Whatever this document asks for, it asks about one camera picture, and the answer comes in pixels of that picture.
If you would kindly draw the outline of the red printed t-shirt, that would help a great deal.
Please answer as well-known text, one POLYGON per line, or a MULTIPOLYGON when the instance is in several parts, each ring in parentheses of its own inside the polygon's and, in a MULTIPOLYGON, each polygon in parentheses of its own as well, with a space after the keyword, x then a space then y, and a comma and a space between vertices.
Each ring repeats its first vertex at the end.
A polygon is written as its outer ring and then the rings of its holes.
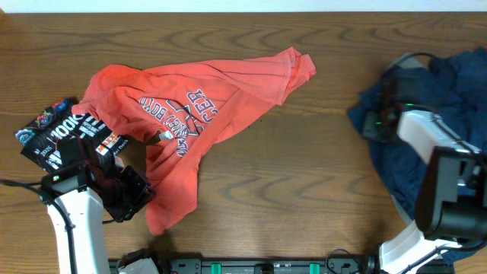
POLYGON ((146 222, 160 235, 196 209, 206 152, 283 104, 316 71, 312 58, 294 48, 146 70, 109 65, 91 79, 72 112, 145 143, 145 175, 155 192, 146 222))

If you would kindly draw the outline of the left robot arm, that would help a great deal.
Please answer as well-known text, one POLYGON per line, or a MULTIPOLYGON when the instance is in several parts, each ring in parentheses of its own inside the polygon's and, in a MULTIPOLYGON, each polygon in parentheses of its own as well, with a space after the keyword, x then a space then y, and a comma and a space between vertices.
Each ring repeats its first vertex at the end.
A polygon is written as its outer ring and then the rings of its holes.
POLYGON ((152 198, 149 184, 130 166, 107 174, 81 162, 44 177, 42 200, 56 234, 61 273, 158 273, 157 263, 142 251, 111 261, 103 235, 103 214, 113 222, 132 219, 152 198))

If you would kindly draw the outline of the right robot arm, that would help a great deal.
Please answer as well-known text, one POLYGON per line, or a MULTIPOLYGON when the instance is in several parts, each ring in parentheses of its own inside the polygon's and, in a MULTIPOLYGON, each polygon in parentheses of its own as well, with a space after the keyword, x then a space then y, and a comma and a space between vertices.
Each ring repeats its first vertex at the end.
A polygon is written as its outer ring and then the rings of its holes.
POLYGON ((362 262, 363 273, 416 273, 436 257, 486 246, 486 154, 436 113, 401 114, 397 136, 426 163, 415 218, 362 262))

